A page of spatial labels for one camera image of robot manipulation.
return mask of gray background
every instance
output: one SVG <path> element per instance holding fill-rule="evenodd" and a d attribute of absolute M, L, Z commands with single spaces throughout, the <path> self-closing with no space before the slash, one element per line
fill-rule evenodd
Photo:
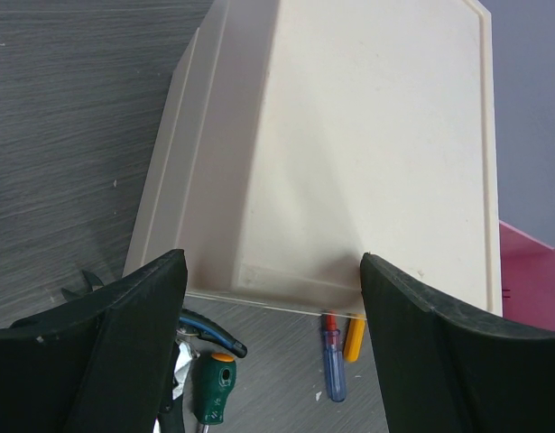
<path fill-rule="evenodd" d="M 555 1 L 483 3 L 500 216 L 555 245 Z M 0 2 L 0 327 L 61 304 L 60 287 L 82 286 L 79 269 L 121 274 L 171 73 L 208 5 Z M 368 336 L 335 404 L 317 318 L 187 303 L 251 351 L 215 431 L 386 431 Z"/>

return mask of pink storage bin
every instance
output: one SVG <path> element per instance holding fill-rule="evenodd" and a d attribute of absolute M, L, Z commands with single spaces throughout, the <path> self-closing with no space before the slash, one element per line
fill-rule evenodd
<path fill-rule="evenodd" d="M 555 331 L 555 248 L 500 221 L 504 318 Z"/>

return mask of blue screwdriver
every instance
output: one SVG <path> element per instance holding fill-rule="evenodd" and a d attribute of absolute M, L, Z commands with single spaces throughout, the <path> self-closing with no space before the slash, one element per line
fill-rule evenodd
<path fill-rule="evenodd" d="M 341 338 L 335 317 L 325 315 L 325 329 L 323 340 L 325 343 L 325 383 L 328 388 L 328 396 L 335 402 L 346 399 L 346 373 L 343 364 L 343 352 L 341 350 Z"/>

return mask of yellow screwdriver handle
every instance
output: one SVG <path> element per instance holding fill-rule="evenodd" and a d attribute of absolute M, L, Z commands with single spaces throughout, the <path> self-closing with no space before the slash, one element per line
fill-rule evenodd
<path fill-rule="evenodd" d="M 349 321 L 349 330 L 347 331 L 346 346 L 343 350 L 343 357 L 346 362 L 354 363 L 359 357 L 361 350 L 361 342 L 364 339 L 365 332 L 365 315 L 357 314 L 355 318 Z"/>

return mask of table surface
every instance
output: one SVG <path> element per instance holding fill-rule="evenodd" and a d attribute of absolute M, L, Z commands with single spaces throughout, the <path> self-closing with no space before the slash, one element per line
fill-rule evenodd
<path fill-rule="evenodd" d="M 121 275 L 171 74 L 209 7 L 109 3 L 0 5 L 0 327 L 60 305 L 60 287 L 82 287 L 81 269 Z M 319 318 L 186 304 L 250 351 L 215 431 L 387 430 L 368 336 L 337 404 Z M 190 408 L 188 398 L 187 431 Z"/>

